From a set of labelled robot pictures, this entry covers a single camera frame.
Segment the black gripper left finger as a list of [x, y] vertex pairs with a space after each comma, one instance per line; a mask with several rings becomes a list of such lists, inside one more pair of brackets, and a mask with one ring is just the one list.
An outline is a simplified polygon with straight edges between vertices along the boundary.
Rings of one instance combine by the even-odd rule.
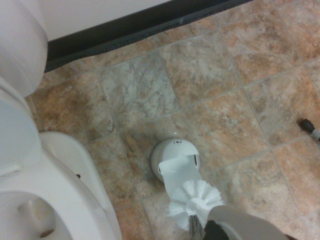
[[204, 228], [203, 240], [229, 240], [223, 228], [213, 220], [208, 220]]

